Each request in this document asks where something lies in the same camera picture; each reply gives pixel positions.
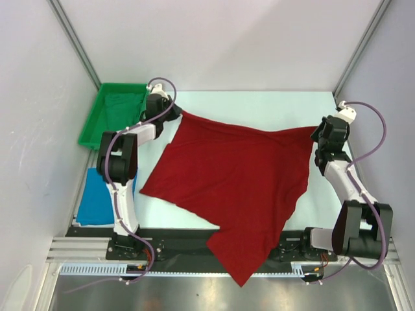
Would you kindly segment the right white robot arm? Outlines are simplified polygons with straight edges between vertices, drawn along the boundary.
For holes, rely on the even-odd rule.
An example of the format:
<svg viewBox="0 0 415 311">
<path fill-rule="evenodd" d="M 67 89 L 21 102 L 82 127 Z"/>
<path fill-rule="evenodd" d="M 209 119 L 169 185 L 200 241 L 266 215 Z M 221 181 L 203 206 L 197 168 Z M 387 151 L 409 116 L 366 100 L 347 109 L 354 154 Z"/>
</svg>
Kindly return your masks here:
<svg viewBox="0 0 415 311">
<path fill-rule="evenodd" d="M 314 260 L 322 250 L 353 258 L 386 257 L 393 211 L 367 192 L 352 160 L 343 151 L 355 113 L 338 112 L 322 119 L 311 135 L 317 144 L 315 165 L 335 190 L 342 204 L 334 228 L 308 227 L 309 238 L 299 243 L 300 255 Z"/>
</svg>

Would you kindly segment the red t shirt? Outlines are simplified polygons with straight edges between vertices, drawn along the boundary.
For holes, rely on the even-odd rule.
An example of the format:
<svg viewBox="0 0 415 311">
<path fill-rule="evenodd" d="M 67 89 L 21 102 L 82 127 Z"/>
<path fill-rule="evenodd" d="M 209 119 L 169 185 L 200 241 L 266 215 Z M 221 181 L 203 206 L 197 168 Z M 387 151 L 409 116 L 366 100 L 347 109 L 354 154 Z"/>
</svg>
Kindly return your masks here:
<svg viewBox="0 0 415 311">
<path fill-rule="evenodd" d="M 243 286 L 277 246 L 307 190 L 313 132 L 266 132 L 183 112 L 141 193 L 217 225 L 207 246 Z"/>
</svg>

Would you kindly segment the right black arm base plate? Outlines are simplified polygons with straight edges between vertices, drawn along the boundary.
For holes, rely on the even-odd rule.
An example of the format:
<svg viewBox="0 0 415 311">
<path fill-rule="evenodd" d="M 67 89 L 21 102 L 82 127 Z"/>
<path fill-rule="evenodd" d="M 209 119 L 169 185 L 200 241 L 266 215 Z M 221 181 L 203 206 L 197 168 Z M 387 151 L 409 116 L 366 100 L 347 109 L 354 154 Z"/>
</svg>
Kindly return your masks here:
<svg viewBox="0 0 415 311">
<path fill-rule="evenodd" d="M 307 246 L 299 238 L 288 238 L 278 242 L 268 259 L 277 262 L 334 262 L 338 257 L 332 251 Z"/>
</svg>

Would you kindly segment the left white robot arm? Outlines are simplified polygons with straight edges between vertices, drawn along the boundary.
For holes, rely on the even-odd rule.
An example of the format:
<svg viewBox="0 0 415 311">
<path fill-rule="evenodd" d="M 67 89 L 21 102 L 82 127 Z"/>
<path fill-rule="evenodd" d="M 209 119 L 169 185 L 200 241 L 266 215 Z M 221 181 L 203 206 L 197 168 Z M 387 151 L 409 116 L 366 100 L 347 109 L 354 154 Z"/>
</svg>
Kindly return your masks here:
<svg viewBox="0 0 415 311">
<path fill-rule="evenodd" d="M 105 182 L 112 201 L 114 228 L 110 247 L 130 259 L 138 258 L 145 243 L 138 239 L 139 222 L 134 210 L 134 180 L 138 169 L 138 147 L 157 139 L 163 123 L 176 120 L 181 108 L 174 99 L 155 87 L 148 94 L 139 122 L 101 137 L 96 169 Z"/>
</svg>

